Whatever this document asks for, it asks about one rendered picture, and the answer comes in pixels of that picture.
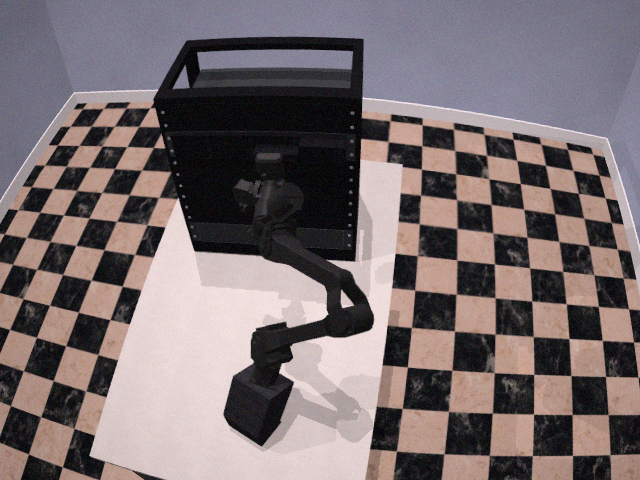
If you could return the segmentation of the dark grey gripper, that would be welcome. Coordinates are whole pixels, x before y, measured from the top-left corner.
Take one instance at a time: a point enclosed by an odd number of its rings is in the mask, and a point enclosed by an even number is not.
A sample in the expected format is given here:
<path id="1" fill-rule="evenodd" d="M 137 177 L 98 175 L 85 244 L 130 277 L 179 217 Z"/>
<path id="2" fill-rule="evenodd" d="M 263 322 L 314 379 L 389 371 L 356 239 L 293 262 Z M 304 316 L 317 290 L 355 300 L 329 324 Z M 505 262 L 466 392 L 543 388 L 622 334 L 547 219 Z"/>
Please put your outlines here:
<path id="1" fill-rule="evenodd" d="M 268 200 L 286 183 L 285 180 L 279 182 L 279 179 L 286 179 L 286 177 L 281 153 L 258 153 L 255 157 L 255 165 L 256 171 L 261 175 L 261 187 L 255 196 L 257 204 L 262 200 Z"/>

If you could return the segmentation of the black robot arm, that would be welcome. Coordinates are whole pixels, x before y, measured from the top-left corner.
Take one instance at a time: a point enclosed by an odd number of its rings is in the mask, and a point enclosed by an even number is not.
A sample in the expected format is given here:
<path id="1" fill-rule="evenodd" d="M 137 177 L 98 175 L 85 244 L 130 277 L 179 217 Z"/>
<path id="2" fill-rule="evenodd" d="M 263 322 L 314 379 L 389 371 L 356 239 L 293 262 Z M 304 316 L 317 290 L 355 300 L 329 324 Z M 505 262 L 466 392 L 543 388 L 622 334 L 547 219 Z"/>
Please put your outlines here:
<path id="1" fill-rule="evenodd" d="M 240 179 L 233 193 L 237 204 L 240 203 L 241 212 L 246 213 L 255 206 L 252 227 L 247 233 L 259 241 L 261 256 L 295 268 L 324 285 L 327 291 L 328 315 L 324 319 L 291 328 L 286 322 L 281 322 L 255 328 L 252 333 L 251 359 L 257 366 L 249 382 L 275 390 L 281 365 L 293 359 L 290 346 L 325 336 L 346 338 L 367 332 L 373 328 L 374 314 L 349 270 L 305 249 L 296 238 L 297 220 L 291 219 L 303 210 L 304 194 L 301 189 L 287 182 L 268 200 L 256 204 L 255 196 L 260 187 L 261 180 L 254 184 Z M 282 229 L 287 230 L 272 233 Z M 341 290 L 354 306 L 342 308 Z"/>

